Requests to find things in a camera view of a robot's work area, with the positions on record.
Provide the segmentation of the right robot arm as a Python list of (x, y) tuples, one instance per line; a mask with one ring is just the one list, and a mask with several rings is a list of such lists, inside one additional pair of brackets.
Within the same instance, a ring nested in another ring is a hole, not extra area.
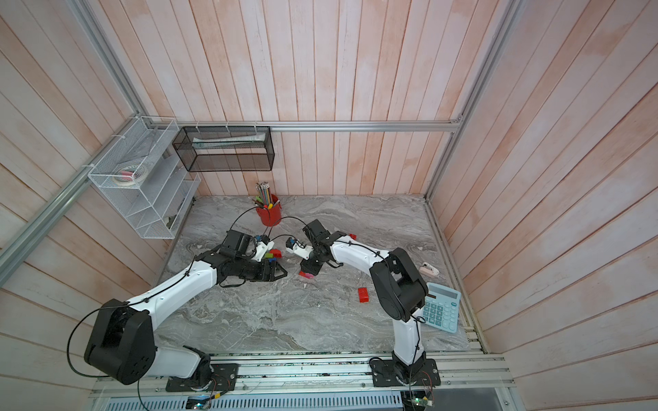
[(427, 359), (420, 323), (428, 295), (428, 284), (411, 257), (402, 248), (380, 250), (342, 231), (332, 233), (319, 220), (305, 225), (303, 232), (308, 243), (286, 241), (286, 250), (301, 259), (303, 277), (317, 276), (324, 265), (348, 265), (370, 275), (380, 306), (393, 323), (394, 348), (387, 367), (401, 383), (410, 384)]

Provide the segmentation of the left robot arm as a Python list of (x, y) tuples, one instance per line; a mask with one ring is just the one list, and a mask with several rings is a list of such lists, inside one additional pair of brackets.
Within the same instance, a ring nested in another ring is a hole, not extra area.
[(266, 236), (231, 229), (222, 243), (196, 255), (162, 284), (127, 301), (108, 301), (98, 311), (85, 362), (123, 385), (154, 376), (205, 390), (215, 375), (209, 354), (192, 347), (160, 348), (154, 332), (176, 310), (228, 277), (237, 278), (239, 284), (285, 278), (286, 269), (268, 256), (273, 248), (274, 242)]

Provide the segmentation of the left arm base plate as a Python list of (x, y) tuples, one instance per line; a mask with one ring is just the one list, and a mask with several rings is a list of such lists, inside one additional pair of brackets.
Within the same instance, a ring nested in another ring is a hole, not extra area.
[(207, 364), (190, 378), (171, 377), (166, 392), (219, 392), (235, 390), (239, 365), (237, 363)]

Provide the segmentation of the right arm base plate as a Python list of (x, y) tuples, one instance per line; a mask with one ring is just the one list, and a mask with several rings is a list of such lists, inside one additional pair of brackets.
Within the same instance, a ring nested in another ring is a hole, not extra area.
[(421, 358), (412, 366), (398, 360), (383, 360), (373, 357), (368, 361), (375, 387), (428, 386), (441, 385), (436, 361)]

